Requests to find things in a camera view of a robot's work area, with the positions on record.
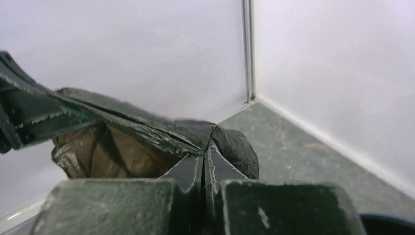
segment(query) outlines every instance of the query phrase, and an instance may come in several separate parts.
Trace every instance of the crumpled plastic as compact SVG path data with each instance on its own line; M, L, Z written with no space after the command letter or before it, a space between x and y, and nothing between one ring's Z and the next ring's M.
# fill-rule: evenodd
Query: crumpled plastic
M239 131L207 121L168 120L79 89L57 93L72 109L97 121L52 140L52 160L70 179L158 178L185 155L202 156L210 139L239 171L259 178L258 157Z

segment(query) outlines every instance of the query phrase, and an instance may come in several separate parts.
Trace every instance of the metal jaw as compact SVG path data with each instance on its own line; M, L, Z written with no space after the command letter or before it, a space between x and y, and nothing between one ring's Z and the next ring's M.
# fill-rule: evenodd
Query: metal jaw
M59 184L32 235L363 235L347 194L330 184L249 180L210 141L158 179Z

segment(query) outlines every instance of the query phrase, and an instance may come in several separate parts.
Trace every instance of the gray floor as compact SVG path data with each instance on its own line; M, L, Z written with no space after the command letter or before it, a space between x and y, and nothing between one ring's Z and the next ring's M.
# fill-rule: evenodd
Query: gray floor
M331 181L342 186L362 213L415 221L415 201L386 184L287 120L256 103L221 126L246 135L258 154L260 179Z

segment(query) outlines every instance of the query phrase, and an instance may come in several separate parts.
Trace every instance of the baseboard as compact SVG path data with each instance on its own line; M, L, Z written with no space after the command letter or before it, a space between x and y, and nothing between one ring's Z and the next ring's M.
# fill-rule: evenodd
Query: baseboard
M35 217L45 201L42 197L0 219L0 235Z
M306 121L301 120L296 115L292 114L288 110L284 109L283 107L278 106L274 102L271 102L264 96L257 96L256 101L258 103L263 104L271 111L277 113L278 115L282 116L286 120L290 121L294 125L298 126L304 132L316 137L321 142L330 146L332 149L337 151L338 153L342 154L352 162L356 163L360 167L364 168L368 172L372 173L379 179L385 181L387 184L391 185L395 189L399 190L400 192L404 193L408 197L415 200L415 188L408 186L406 182L404 182L399 177L395 176L394 174L390 173L388 170L384 169L379 164L368 160L368 158L364 157L361 153L358 153L338 140L328 136L327 134L323 133L318 128L310 125Z

